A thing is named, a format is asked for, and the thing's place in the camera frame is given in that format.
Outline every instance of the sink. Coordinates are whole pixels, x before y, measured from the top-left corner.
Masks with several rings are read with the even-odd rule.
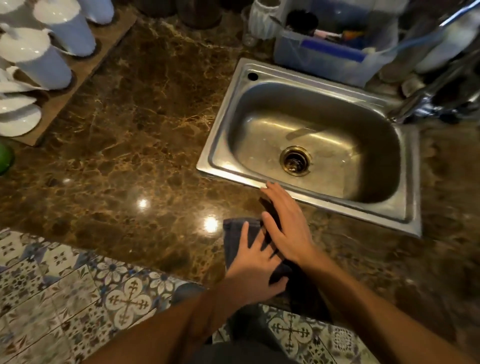
[[[241,59],[197,169],[421,236],[419,135],[399,101]]]

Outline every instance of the wooden board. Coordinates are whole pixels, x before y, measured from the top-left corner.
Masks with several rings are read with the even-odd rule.
[[[112,23],[103,26],[91,25],[90,28],[97,41],[95,53],[86,58],[64,57],[74,73],[72,85],[60,91],[35,91],[42,93],[42,97],[39,99],[45,98],[45,102],[39,105],[42,108],[42,120],[27,134],[12,139],[29,146],[38,145],[58,113],[68,104],[78,88],[97,70],[108,53],[120,42],[136,20],[137,16],[134,11],[130,7],[123,7],[116,9]]]

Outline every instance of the sink drain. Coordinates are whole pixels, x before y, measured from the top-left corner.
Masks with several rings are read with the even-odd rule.
[[[301,146],[289,146],[280,154],[280,165],[288,174],[295,177],[301,177],[310,171],[310,154]]]

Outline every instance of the brown marble countertop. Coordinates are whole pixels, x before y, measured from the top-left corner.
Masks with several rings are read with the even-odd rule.
[[[137,24],[39,148],[11,143],[0,227],[212,284],[222,220],[262,211],[258,191],[195,164],[240,57],[241,19],[194,32]],[[423,127],[424,238],[302,206],[316,244],[412,317],[480,359],[480,133]]]

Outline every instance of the patterned tile floor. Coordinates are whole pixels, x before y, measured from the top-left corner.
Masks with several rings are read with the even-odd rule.
[[[170,306],[185,281],[41,237],[0,230],[0,364],[79,363]],[[299,363],[378,364],[353,332],[263,305]],[[229,340],[225,328],[214,343]]]

